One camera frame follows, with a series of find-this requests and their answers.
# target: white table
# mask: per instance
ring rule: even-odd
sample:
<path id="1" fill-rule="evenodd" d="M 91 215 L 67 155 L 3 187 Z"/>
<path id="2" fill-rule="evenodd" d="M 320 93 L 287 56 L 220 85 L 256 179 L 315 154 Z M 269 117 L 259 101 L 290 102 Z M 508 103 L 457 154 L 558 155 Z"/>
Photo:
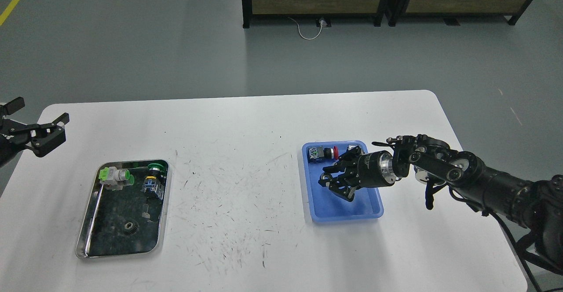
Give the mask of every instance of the white table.
<path id="1" fill-rule="evenodd" d="M 432 92 L 56 104 L 40 122 L 62 112 L 67 142 L 24 152 L 0 199 L 3 292 L 526 290 L 497 222 L 446 191 L 427 211 L 413 172 L 380 189 L 378 220 L 311 221 L 304 143 L 424 133 L 461 149 Z M 154 158 L 172 168 L 161 248 L 78 259 L 96 169 Z"/>

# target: white cable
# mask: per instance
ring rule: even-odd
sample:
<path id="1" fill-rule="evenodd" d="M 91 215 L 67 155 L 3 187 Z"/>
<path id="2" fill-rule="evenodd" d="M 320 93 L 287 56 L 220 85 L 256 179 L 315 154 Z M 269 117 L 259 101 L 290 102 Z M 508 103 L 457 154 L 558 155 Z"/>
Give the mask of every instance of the white cable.
<path id="1" fill-rule="evenodd" d="M 299 36 L 301 36 L 301 38 L 303 38 L 303 39 L 305 39 L 305 40 L 313 40 L 313 39 L 315 39 L 316 37 L 318 37 L 318 36 L 320 35 L 320 32 L 322 31 L 322 22 L 318 22 L 318 25 L 320 25 L 320 29 L 318 30 L 318 34 L 317 34 L 315 37 L 313 37 L 313 38 L 305 38 L 305 37 L 303 37 L 303 35 L 301 35 L 301 29 L 299 29 L 299 23 L 297 23 L 297 20 L 295 20 L 295 19 L 293 19 L 293 18 L 291 18 L 291 17 L 288 17 L 288 18 L 291 19 L 291 20 L 293 20 L 293 21 L 297 24 L 297 32 L 299 33 Z"/>

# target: small black gear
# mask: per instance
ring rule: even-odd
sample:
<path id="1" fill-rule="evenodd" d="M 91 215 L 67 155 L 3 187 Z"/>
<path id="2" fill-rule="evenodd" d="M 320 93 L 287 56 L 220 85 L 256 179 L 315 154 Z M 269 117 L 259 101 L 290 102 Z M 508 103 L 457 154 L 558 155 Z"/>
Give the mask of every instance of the small black gear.
<path id="1" fill-rule="evenodd" d="M 139 229 L 139 224 L 134 220 L 123 224 L 123 232 L 128 235 L 135 234 L 135 232 L 137 232 L 138 229 Z"/>

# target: black metal frame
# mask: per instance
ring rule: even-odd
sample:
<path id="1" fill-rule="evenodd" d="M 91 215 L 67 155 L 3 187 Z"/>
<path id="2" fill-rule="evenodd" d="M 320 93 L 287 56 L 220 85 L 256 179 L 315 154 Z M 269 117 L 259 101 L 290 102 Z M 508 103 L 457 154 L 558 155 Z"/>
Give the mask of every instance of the black metal frame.
<path id="1" fill-rule="evenodd" d="M 510 16 L 508 24 L 514 26 L 523 12 L 527 9 L 533 0 L 526 0 L 517 13 L 406 13 L 410 0 L 397 0 L 394 9 L 389 8 L 386 11 L 388 24 L 394 27 L 399 18 L 404 17 L 439 17 L 439 18 L 457 18 L 457 17 L 499 17 Z"/>
<path id="2" fill-rule="evenodd" d="M 242 6 L 243 6 L 243 28 L 250 28 L 250 21 L 252 18 L 279 18 L 279 17 L 315 18 L 316 20 L 318 20 L 318 18 L 323 17 L 327 23 L 330 23 L 330 19 L 335 17 L 349 17 L 349 18 L 372 17 L 374 27 L 380 27 L 385 11 L 388 9 L 388 0 L 380 0 L 376 13 L 253 14 L 252 0 L 242 0 Z"/>

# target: cable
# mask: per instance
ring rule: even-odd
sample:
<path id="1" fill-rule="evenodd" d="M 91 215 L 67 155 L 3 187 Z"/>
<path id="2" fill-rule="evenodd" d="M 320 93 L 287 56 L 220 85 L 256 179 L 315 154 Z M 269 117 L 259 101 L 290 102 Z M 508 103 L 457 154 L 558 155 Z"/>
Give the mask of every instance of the cable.
<path id="1" fill-rule="evenodd" d="M 476 208 L 481 207 L 481 204 L 471 201 L 471 200 L 467 200 L 466 198 L 462 198 L 462 197 L 457 197 L 454 194 L 454 190 L 452 188 L 449 188 L 450 191 L 450 196 L 452 196 L 452 198 L 454 200 L 457 200 L 458 202 L 464 202 L 467 204 L 472 204 L 474 205 Z M 539 286 L 539 284 L 537 283 L 537 280 L 535 279 L 535 276 L 532 274 L 526 260 L 520 256 L 520 254 L 518 253 L 518 251 L 516 250 L 516 240 L 514 239 L 514 236 L 512 235 L 512 232 L 508 229 L 508 226 L 506 226 L 506 223 L 504 222 L 504 220 L 502 220 L 495 212 L 487 210 L 487 213 L 490 214 L 492 217 L 494 217 L 498 224 L 501 226 L 502 230 L 505 232 L 506 236 L 508 237 L 508 241 L 510 243 L 510 245 L 512 246 L 512 249 L 514 250 L 514 252 L 516 252 L 516 256 L 518 257 L 518 259 L 520 260 L 520 263 L 522 264 L 522 267 L 524 268 L 524 271 L 526 272 L 526 275 L 528 276 L 531 284 L 534 286 L 535 290 L 537 292 L 542 292 L 541 288 Z"/>
<path id="2" fill-rule="evenodd" d="M 299 36 L 301 36 L 301 38 L 303 38 L 303 39 L 305 39 L 305 40 L 313 40 L 313 39 L 315 39 L 316 37 L 318 37 L 318 36 L 320 35 L 320 32 L 322 31 L 322 22 L 318 22 L 318 24 L 320 25 L 320 29 L 318 30 L 318 34 L 317 34 L 315 37 L 313 37 L 313 38 L 305 38 L 303 35 L 301 35 L 301 29 L 299 28 L 299 23 L 297 23 L 297 20 L 295 20 L 295 19 L 293 19 L 293 18 L 291 18 L 291 17 L 288 17 L 288 18 L 291 19 L 291 20 L 293 20 L 293 21 L 297 24 L 297 32 L 299 33 Z"/>

